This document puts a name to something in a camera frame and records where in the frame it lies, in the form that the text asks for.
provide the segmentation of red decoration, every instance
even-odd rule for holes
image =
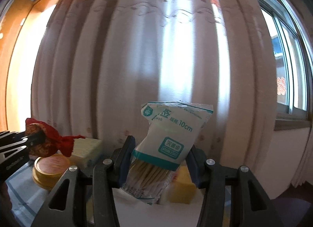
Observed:
[[[43,130],[46,135],[46,141],[43,144],[36,145],[30,148],[30,154],[40,157],[49,157],[54,155],[58,150],[66,157],[70,157],[74,147],[74,139],[83,138],[84,136],[60,136],[56,129],[49,124],[38,121],[34,118],[25,120],[26,129],[25,135],[36,133]]]
[[[278,95],[285,95],[287,92],[285,78],[284,77],[278,77],[276,82],[277,82],[277,94]]]

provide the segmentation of curtain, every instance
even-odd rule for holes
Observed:
[[[275,70],[260,75],[275,67],[271,49],[256,0],[60,0],[35,63],[32,116],[62,136],[102,139],[109,154],[146,136],[147,101],[213,104],[196,145],[238,167],[273,131]]]
[[[33,117],[62,135],[102,139],[111,152],[129,134],[137,141],[146,136],[140,109],[147,101],[216,106],[219,58],[211,2],[217,4],[60,0],[36,60]],[[215,120],[199,141],[212,141],[214,127]]]

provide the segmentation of red drawstring bag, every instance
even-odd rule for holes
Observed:
[[[54,155],[58,150],[66,157],[70,157],[74,147],[74,139],[83,138],[84,136],[60,136],[58,131],[45,122],[38,121],[34,118],[25,120],[25,135],[43,130],[46,135],[46,141],[42,144],[30,148],[30,155],[39,157],[49,157]]]

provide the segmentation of blue stripe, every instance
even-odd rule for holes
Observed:
[[[200,107],[195,107],[195,106],[192,106],[192,105],[188,105],[188,104],[186,104],[186,103],[183,103],[183,102],[181,102],[180,104],[187,105],[187,106],[190,106],[190,107],[194,107],[194,108],[196,108],[196,109],[206,110],[206,111],[210,112],[211,114],[213,114],[213,110],[208,110],[208,109],[204,109],[204,108],[200,108]]]
[[[166,169],[166,170],[175,171],[179,167],[178,163],[174,163],[174,162],[167,161],[167,160],[164,160],[161,158],[150,156],[150,155],[138,152],[135,149],[133,150],[132,154],[134,157],[136,157],[139,160],[142,160],[142,161],[145,161],[147,163],[156,165],[156,166],[163,168],[163,169]]]
[[[148,103],[176,103],[176,102],[148,102]]]
[[[18,192],[13,188],[13,186],[7,182],[7,186],[11,189],[11,191],[14,193],[15,197],[18,199],[18,201],[20,201],[21,205],[24,206],[28,212],[33,216],[35,217],[37,215],[37,213],[35,211],[33,211],[30,206],[28,206],[28,204],[23,201],[23,199],[21,198],[21,196],[18,194]]]
[[[21,172],[23,172],[24,170],[27,170],[28,168],[30,168],[31,166],[26,163],[24,164],[21,168],[23,169],[20,169],[19,171],[16,171],[14,172],[8,179],[7,179],[7,182],[10,181],[12,178],[16,177],[18,174],[20,174]]]
[[[136,199],[138,199],[138,200],[152,200],[152,199],[154,199],[154,197],[153,198],[136,198]]]

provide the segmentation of silver screw head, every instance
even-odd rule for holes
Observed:
[[[215,161],[213,159],[207,159],[207,164],[208,165],[214,165]]]
[[[241,167],[240,167],[240,170],[241,170],[242,172],[248,172],[248,171],[249,171],[249,168],[248,168],[247,166],[241,166]]]
[[[69,171],[76,171],[77,170],[77,166],[76,165],[72,165],[68,168]]]
[[[112,163],[112,160],[111,159],[104,159],[103,160],[103,164],[105,164],[105,165],[109,165],[109,164],[111,164]]]

